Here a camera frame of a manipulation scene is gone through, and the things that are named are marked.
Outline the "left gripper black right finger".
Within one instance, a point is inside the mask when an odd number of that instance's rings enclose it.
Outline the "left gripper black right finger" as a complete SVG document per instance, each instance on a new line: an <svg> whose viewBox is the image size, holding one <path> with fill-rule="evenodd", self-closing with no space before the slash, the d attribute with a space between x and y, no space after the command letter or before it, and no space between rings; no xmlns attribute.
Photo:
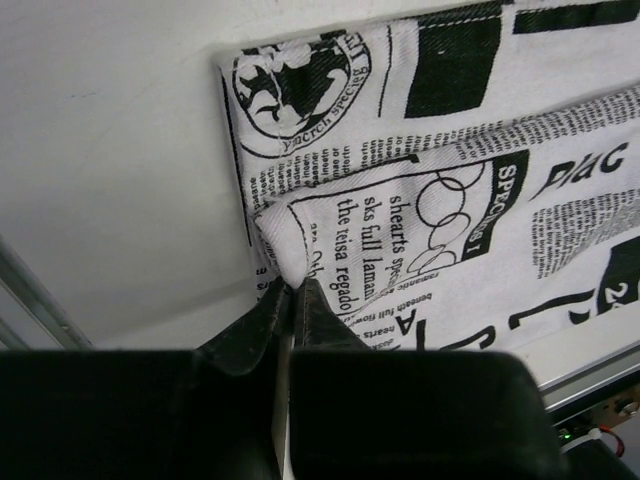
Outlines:
<svg viewBox="0 0 640 480"><path fill-rule="evenodd" d="M564 479L526 366L502 352L373 350L314 279L296 292L289 455L298 479Z"/></svg>

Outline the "newspaper print trousers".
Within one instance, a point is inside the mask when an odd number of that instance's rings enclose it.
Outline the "newspaper print trousers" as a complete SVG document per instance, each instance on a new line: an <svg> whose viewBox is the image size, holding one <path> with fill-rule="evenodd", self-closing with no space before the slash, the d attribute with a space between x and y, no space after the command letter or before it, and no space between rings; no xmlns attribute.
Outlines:
<svg viewBox="0 0 640 480"><path fill-rule="evenodd" d="M374 349L513 349L639 300L639 5L486 1L220 63L256 292Z"/></svg>

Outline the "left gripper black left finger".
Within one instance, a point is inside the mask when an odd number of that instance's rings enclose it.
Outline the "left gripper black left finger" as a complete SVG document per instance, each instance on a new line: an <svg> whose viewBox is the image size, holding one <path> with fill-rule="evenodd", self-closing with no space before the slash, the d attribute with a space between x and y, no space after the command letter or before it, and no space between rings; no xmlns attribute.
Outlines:
<svg viewBox="0 0 640 480"><path fill-rule="evenodd" d="M5 479L277 479L278 357L291 291L193 350L5 352Z"/></svg>

